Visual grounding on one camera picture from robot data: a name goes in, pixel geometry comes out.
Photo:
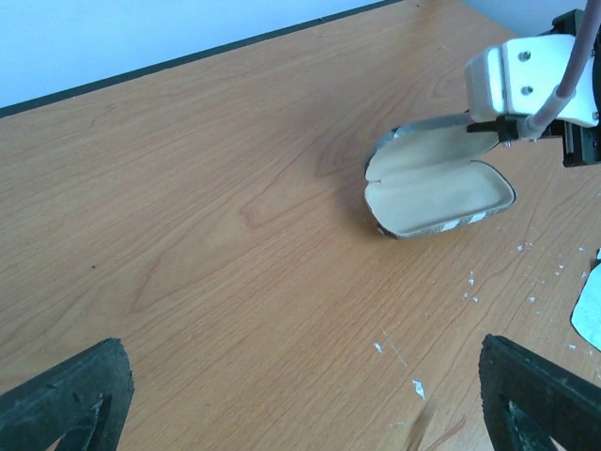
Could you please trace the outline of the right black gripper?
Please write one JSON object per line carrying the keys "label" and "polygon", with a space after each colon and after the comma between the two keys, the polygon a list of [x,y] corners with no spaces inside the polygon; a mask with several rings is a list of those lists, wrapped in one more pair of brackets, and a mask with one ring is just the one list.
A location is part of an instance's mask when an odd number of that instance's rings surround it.
{"label": "right black gripper", "polygon": [[[553,19],[550,34],[569,34],[575,36],[581,28],[584,11],[573,9]],[[593,59],[592,74],[585,75],[586,81],[593,84],[593,117],[600,120],[600,31],[597,31],[591,53]],[[468,133],[493,132],[500,143],[509,143],[519,139],[517,123],[520,117],[514,115],[499,116],[492,121],[474,122],[467,127]],[[576,167],[600,163],[600,123],[593,127],[583,127],[556,119],[550,126],[552,132],[562,137],[564,167]]]}

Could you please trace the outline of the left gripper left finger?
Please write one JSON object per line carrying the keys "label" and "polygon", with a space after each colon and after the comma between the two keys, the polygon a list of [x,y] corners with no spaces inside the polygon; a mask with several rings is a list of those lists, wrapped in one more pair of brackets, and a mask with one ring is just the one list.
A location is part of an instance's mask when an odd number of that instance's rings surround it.
{"label": "left gripper left finger", "polygon": [[1,395],[1,448],[115,450],[133,394],[121,340],[104,339]]}

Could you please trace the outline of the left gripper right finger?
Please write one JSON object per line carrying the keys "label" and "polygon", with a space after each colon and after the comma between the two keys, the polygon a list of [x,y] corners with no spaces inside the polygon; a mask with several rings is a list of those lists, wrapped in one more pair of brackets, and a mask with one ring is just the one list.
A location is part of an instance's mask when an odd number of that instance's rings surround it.
{"label": "left gripper right finger", "polygon": [[479,378],[485,426],[496,450],[598,450],[600,388],[488,334]]}

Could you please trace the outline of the brown fabric sunglasses pouch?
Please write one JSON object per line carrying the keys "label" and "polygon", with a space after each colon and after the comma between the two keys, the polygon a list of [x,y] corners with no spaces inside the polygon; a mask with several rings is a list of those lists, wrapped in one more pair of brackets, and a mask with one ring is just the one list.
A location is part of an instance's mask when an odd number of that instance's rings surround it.
{"label": "brown fabric sunglasses pouch", "polygon": [[481,156],[495,132],[470,132],[468,114],[394,128],[364,167],[364,200],[378,229],[396,239],[439,234],[479,222],[516,202],[511,183]]}

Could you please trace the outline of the light blue cleaning cloth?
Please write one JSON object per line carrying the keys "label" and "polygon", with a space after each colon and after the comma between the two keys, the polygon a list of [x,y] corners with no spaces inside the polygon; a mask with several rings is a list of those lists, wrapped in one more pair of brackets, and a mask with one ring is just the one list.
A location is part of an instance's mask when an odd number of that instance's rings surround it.
{"label": "light blue cleaning cloth", "polygon": [[600,260],[590,270],[571,316],[576,332],[600,350]]}

